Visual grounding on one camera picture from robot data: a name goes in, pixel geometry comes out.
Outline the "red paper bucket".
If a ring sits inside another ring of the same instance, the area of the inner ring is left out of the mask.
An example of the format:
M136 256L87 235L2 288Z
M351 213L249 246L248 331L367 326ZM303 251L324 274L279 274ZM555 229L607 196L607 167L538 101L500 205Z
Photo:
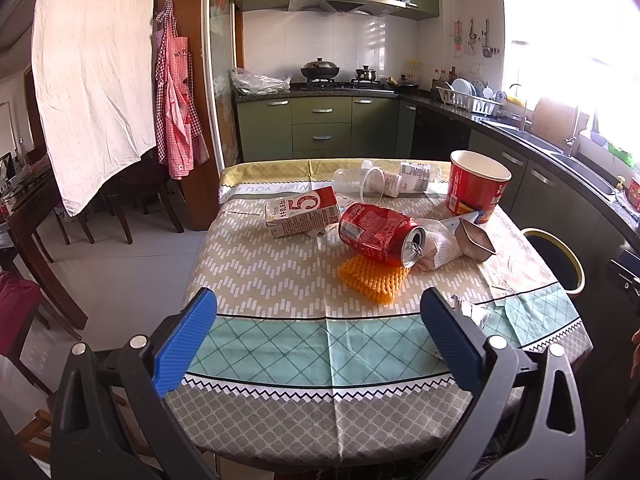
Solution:
M511 171L506 166L486 155L467 150L453 151L450 154L447 207L455 216L475 211L475 223L486 223L511 178Z

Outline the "crumpled plastic bag on counter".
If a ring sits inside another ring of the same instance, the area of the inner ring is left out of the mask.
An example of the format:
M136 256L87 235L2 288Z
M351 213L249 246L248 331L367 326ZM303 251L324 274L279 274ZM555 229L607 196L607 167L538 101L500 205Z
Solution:
M245 68L235 67L230 72L236 92L242 96L265 96L290 90L291 76L273 77L256 74Z

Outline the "steel kitchen sink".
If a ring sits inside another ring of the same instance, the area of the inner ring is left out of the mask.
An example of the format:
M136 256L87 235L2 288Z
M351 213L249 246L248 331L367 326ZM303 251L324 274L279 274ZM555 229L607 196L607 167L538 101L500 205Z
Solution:
M533 145L534 148L538 148L538 150L545 152L556 162L559 162L566 169L570 170L576 177L581 178L584 182L586 182L589 186L596 190L600 195L604 196L607 200L612 200L612 198L614 197L615 188L613 188L612 185L608 183L608 181L605 181L596 172L588 168L576 158L570 155L565 155L560 151L559 148L552 145L548 141L537 138L533 135L533 133L521 131L519 128L511 125L505 125L501 122L484 120L484 123L488 126L497 128L504 133L509 133L511 136L516 136L521 141L524 141L529 145Z

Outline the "clear plastic water bottle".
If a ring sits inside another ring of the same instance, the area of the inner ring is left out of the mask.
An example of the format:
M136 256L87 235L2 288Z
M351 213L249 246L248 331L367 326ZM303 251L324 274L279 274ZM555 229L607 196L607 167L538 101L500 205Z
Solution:
M361 169L378 167L384 172L384 196L398 198L402 194L421 194L428 190L431 183L442 180L442 170L424 162L402 160L396 170L386 170L373 160L365 159L356 169L337 169L332 177L332 186L336 194L360 200Z

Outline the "brown plastic tray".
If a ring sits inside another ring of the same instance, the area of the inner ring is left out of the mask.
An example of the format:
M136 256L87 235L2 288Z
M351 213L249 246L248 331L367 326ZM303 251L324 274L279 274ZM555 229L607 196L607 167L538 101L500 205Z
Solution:
M473 222L460 219L454 236L462 254L476 262L485 262L496 254L488 234Z

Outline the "red white milk carton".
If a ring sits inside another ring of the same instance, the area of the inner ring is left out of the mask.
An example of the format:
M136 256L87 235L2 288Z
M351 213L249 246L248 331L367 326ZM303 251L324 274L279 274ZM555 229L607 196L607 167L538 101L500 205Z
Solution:
M332 186L275 198L265 204L265 225L274 238L317 232L338 220L340 208Z

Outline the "crumpled white paper scrap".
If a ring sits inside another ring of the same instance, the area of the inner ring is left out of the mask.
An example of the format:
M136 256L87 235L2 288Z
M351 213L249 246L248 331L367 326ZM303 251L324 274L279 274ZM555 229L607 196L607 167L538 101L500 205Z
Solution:
M488 318L490 317L490 311L488 309L485 309L478 304L472 304L472 302L469 302L458 295L452 295L452 300L454 300L454 306L452 307L454 312L470 318L481 330L485 327Z

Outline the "green lower kitchen cabinets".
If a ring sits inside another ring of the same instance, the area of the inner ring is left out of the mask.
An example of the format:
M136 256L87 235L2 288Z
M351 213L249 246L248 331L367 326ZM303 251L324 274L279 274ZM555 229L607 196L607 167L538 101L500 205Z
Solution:
M246 162L405 158L416 107L389 96L288 96L236 106Z

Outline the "white dish rack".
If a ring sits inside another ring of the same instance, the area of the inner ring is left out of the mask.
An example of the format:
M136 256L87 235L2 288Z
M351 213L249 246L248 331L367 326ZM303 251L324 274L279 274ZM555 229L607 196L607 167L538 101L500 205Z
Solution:
M499 101L478 96L475 87L463 78L456 78L454 82L445 81L437 87L437 91L443 103L477 115L495 115L501 106Z

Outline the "clear plastic cup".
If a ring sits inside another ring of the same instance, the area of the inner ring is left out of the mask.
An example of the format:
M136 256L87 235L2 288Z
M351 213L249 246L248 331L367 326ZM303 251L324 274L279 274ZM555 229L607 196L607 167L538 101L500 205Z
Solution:
M384 196L384 172L378 167L361 169L360 197L375 202Z

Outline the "dark wooden dining table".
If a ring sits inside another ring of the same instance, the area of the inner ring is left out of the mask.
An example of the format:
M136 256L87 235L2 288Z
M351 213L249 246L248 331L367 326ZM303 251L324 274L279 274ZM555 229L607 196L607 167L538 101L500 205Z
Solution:
M17 201L9 206L9 234L26 268L40 285L66 321L76 330L84 330L88 316L67 292L50 268L35 239L35 232L60 202L61 195L55 182L53 170L43 169L40 174L28 178L26 190L17 195Z

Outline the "black wok with lid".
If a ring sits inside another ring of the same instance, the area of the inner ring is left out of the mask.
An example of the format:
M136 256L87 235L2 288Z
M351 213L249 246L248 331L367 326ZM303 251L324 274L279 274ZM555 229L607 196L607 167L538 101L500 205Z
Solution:
M306 63L300 72L308 81L332 81L340 73L340 68L331 61L316 58Z

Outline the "red cola can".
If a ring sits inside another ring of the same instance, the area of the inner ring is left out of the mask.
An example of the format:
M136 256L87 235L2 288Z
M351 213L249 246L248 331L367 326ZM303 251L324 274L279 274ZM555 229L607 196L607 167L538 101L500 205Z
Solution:
M423 256L426 232L396 210L353 203L338 222L338 236L359 255L392 268L411 268Z

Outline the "red checkered apron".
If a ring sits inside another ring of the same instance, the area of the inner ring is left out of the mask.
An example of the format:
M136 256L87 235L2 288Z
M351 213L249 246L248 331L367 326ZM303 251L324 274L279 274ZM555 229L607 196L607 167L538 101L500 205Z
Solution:
M171 179L182 180L209 159L194 103L193 60L189 38L178 33L174 0L156 16L155 136L158 161Z

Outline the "small pot on stove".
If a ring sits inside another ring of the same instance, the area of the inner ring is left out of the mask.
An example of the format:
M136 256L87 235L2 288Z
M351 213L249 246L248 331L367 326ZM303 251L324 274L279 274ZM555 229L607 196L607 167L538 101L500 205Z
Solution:
M363 65L361 68L356 69L356 81L376 81L376 70L371 68L369 65Z

